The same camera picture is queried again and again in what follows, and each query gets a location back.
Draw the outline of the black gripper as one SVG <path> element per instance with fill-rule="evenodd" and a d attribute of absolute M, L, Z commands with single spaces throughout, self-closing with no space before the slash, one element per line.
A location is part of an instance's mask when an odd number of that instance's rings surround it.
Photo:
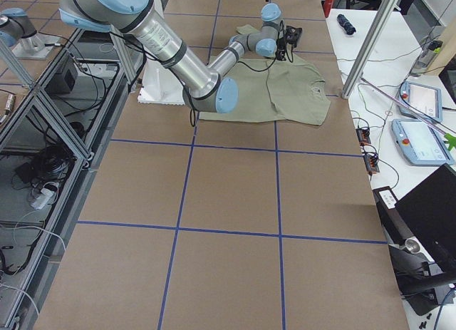
<path fill-rule="evenodd" d="M 294 49 L 298 46 L 303 29 L 294 26 L 280 25 L 276 45 L 276 59 L 293 59 Z"/>

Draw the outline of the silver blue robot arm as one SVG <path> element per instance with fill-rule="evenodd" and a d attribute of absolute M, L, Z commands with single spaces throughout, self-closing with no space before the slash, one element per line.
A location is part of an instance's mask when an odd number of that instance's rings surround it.
<path fill-rule="evenodd" d="M 135 37 L 146 53 L 182 82 L 185 104 L 210 113 L 229 113 L 236 107 L 239 89 L 226 74 L 246 52 L 281 60 L 286 45 L 297 44 L 300 38 L 285 25 L 278 5 L 268 3 L 261 10 L 261 30 L 232 37 L 206 66 L 165 23 L 154 0 L 60 0 L 59 11 L 61 20 L 76 28 L 105 33 L 116 28 Z"/>

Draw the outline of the silver blue background robot arm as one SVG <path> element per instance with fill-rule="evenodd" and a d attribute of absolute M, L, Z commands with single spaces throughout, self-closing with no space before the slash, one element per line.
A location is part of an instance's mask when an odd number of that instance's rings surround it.
<path fill-rule="evenodd" d="M 44 60 L 54 45 L 52 37 L 40 34 L 27 13 L 16 7 L 1 11 L 1 40 L 20 59 Z"/>

